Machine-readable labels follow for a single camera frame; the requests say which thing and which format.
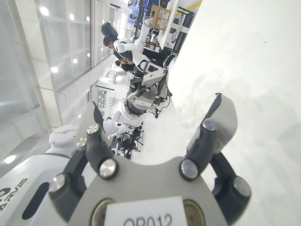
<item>metal screw head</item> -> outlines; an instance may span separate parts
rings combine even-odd
[[[182,161],[181,171],[182,174],[189,179],[195,179],[198,176],[198,168],[190,159]]]
[[[80,137],[79,142],[76,144],[78,150],[83,150],[86,148],[87,138]]]
[[[251,195],[251,188],[243,178],[236,177],[233,180],[233,186],[241,195],[245,197],[249,197]]]
[[[112,175],[114,175],[116,167],[117,164],[115,160],[107,159],[101,164],[99,168],[99,175],[103,178],[110,178]]]
[[[94,134],[99,130],[99,126],[97,124],[93,124],[87,128],[87,134]]]
[[[56,192],[61,189],[66,182],[66,177],[64,174],[58,174],[53,178],[53,180],[49,184],[49,192]]]
[[[213,122],[211,122],[209,119],[205,119],[203,121],[203,127],[207,130],[210,130],[210,131],[215,130],[215,126],[214,126]]]

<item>desk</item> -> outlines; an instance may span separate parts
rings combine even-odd
[[[171,10],[171,14],[168,19],[165,31],[160,30],[159,35],[158,35],[158,42],[160,44],[161,49],[164,48],[167,37],[170,33],[170,29],[174,28],[174,29],[179,30],[184,33],[188,33],[188,31],[189,31],[188,27],[183,27],[181,25],[173,23],[173,20],[175,18],[175,15],[176,15],[178,7],[179,7],[179,1],[180,0],[170,0],[166,6],[166,9]]]

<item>label sticker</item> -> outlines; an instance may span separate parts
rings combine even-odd
[[[0,215],[3,214],[5,208],[7,208],[7,206],[16,197],[16,194],[27,182],[27,180],[27,178],[24,178],[14,187],[5,187],[0,189]]]
[[[161,19],[159,27],[160,28],[165,28],[167,26],[167,20]]]
[[[166,11],[160,9],[159,17],[162,18],[162,19],[168,20],[169,12],[166,12]]]
[[[108,205],[104,226],[187,226],[181,197]]]

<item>storage box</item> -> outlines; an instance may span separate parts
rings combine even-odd
[[[152,5],[150,15],[151,18],[154,18],[152,27],[165,31],[170,14],[170,10],[160,6]]]

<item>monitor screen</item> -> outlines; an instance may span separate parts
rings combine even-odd
[[[128,18],[128,23],[130,24],[137,25],[140,1],[141,0],[130,1],[130,10],[129,10],[129,18]],[[148,0],[144,0],[143,6],[147,7],[147,5],[148,5]]]

